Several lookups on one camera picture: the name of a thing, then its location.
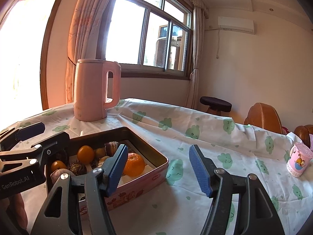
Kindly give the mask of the left pink curtain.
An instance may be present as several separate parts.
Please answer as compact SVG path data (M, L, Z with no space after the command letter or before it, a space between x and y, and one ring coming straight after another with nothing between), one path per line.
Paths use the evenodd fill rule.
M77 0L68 35L65 73L66 103L74 101L76 63L79 59L87 58L88 44L95 35L95 29L109 1Z

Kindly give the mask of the pink cartoon cup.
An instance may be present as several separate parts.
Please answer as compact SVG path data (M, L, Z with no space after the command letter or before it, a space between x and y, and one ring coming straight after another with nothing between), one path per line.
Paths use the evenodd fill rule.
M304 143L296 142L290 150L286 163L287 171L294 177L300 177L312 159L312 150Z

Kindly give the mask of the small yellow-green fruit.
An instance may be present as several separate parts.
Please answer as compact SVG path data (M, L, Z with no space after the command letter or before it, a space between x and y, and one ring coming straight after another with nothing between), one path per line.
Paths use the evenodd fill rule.
M95 158L100 160L101 158L107 155L106 148L105 147L98 148L94 151L94 154Z

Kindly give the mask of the white air conditioner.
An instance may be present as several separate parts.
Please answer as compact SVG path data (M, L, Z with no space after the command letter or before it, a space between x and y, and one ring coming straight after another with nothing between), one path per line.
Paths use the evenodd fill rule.
M254 21L249 19L219 16L218 26L222 30L255 34Z

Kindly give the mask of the small orange in box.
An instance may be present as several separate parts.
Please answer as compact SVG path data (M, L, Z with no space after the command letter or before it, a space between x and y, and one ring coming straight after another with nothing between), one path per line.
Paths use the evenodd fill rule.
M60 160L57 160L51 164L52 173L59 169L67 169L67 165Z

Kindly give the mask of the window with dark frame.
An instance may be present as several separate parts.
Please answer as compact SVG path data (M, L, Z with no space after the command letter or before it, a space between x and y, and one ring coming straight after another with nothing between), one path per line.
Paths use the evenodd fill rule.
M188 0L110 0L96 57L120 63L123 77L185 79L191 41Z

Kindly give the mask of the small orange kumquat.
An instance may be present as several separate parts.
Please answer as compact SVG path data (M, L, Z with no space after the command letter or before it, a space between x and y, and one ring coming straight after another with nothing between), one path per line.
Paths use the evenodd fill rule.
M77 152L77 158L79 162L84 165L89 165L94 159L95 153L93 148L88 145L82 146Z

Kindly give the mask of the large orange mandarin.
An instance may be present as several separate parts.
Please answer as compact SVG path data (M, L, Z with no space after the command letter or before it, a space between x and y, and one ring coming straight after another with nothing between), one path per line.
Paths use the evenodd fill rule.
M144 159L137 153L129 153L123 174L129 177L136 177L144 171L144 168Z

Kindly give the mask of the large brown round fruit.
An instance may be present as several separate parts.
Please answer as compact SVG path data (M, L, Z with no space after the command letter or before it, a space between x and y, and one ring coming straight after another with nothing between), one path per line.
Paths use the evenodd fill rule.
M51 181L52 181L52 184L54 185L55 182L58 180L58 178L62 175L62 174L69 174L71 177L74 177L75 174L73 174L73 172L71 172L70 170L68 169L57 169L55 170L51 175L50 175L50 178L51 178Z

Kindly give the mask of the dark pinecone-like fruit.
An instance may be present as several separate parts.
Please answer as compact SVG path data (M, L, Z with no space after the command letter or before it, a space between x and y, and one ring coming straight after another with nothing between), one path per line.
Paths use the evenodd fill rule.
M75 175L80 176L87 173L86 166L79 162L79 161L73 161L69 164L69 170Z

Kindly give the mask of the cloud pattern tablecloth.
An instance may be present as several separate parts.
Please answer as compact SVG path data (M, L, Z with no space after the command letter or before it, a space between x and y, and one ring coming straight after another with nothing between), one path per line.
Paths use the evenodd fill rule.
M1 132L1 234L312 234L312 151L162 103L73 104Z

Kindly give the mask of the halved fruit with beige flesh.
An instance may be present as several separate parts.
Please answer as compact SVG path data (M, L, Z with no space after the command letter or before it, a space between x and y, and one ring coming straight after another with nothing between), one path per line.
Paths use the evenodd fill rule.
M105 143L106 154L110 157L114 156L119 147L119 143L116 141Z

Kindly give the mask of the pink electric kettle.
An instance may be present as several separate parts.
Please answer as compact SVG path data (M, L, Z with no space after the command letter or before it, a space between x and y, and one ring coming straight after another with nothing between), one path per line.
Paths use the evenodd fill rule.
M80 121L106 118L121 94L121 66L115 61L79 59L74 80L74 116Z

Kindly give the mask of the right beige curtain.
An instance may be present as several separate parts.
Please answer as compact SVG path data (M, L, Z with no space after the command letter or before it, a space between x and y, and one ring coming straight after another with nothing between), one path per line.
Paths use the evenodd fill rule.
M202 58L204 32L205 32L205 11L199 6L193 10L193 42L192 42L192 71L189 75L189 86L185 107L194 109L198 97L200 71L199 66Z

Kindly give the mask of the dark round stool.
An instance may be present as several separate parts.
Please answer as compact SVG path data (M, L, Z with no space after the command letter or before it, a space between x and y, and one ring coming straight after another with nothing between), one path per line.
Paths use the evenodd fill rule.
M207 113L221 116L223 112L229 113L232 109L232 104L215 97L200 97L200 103L208 107Z

